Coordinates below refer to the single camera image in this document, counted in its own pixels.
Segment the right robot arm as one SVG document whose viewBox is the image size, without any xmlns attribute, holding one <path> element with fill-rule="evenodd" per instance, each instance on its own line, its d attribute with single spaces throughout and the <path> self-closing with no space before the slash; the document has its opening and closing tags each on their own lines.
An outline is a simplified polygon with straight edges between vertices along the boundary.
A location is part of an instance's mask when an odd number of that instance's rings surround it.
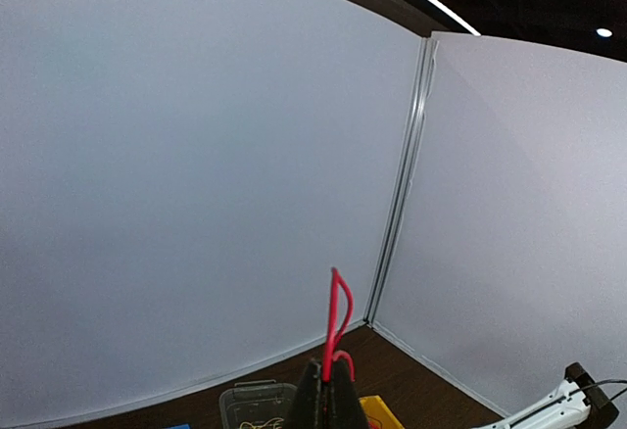
<svg viewBox="0 0 627 429">
<path fill-rule="evenodd" d="M 542 399 L 481 429 L 605 429 L 620 414 L 615 400 L 626 393 L 626 380 L 595 380 L 579 362 L 564 370 L 563 380 Z"/>
</svg>

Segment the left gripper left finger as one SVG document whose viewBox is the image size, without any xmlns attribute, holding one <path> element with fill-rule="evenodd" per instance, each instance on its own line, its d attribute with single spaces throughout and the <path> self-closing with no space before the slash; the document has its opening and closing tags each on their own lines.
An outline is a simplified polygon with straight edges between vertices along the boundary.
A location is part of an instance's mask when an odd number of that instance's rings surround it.
<svg viewBox="0 0 627 429">
<path fill-rule="evenodd" d="M 289 428 L 324 427 L 324 390 L 322 363 L 312 359 L 305 367 L 288 411 Z"/>
</svg>

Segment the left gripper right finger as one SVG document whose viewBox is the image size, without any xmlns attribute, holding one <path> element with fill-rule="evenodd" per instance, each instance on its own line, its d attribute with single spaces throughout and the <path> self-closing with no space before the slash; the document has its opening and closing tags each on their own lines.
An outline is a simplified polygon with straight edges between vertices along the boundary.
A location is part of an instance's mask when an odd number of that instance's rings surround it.
<svg viewBox="0 0 627 429">
<path fill-rule="evenodd" d="M 330 429 L 368 429 L 350 368 L 343 360 L 332 365 L 326 400 L 326 427 Z"/>
</svg>

